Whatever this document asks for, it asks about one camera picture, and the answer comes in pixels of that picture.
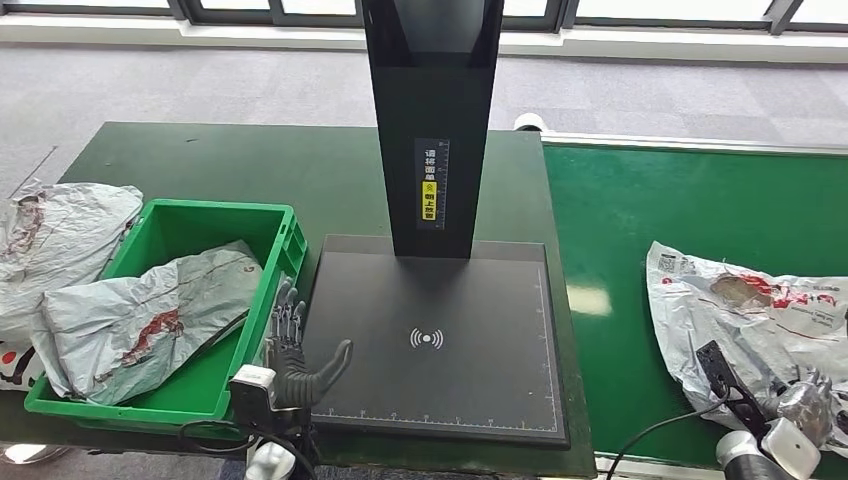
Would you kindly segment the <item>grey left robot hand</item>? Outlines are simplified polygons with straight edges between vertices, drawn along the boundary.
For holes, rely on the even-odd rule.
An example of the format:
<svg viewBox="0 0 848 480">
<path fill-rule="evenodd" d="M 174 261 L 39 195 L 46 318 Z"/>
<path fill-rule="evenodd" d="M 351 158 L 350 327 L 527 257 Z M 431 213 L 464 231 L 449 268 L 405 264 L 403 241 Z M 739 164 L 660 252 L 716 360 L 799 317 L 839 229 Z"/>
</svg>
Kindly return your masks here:
<svg viewBox="0 0 848 480">
<path fill-rule="evenodd" d="M 267 366 L 276 372 L 275 407 L 310 409 L 319 404 L 341 378 L 353 357 L 354 343 L 342 340 L 333 357 L 319 370 L 310 371 L 303 351 L 306 302 L 298 299 L 294 280 L 285 276 L 270 313 Z"/>
</svg>

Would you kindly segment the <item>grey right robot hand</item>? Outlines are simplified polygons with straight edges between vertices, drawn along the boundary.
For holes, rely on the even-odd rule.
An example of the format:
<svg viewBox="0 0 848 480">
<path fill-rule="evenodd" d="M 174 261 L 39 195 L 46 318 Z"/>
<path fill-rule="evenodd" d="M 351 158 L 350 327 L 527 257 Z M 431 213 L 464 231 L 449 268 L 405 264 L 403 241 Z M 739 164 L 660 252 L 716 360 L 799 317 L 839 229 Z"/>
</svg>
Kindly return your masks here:
<svg viewBox="0 0 848 480">
<path fill-rule="evenodd" d="M 832 380 L 818 369 L 780 389 L 772 387 L 763 410 L 769 418 L 794 423 L 820 449 L 847 448 L 847 393 L 834 391 Z"/>
</svg>

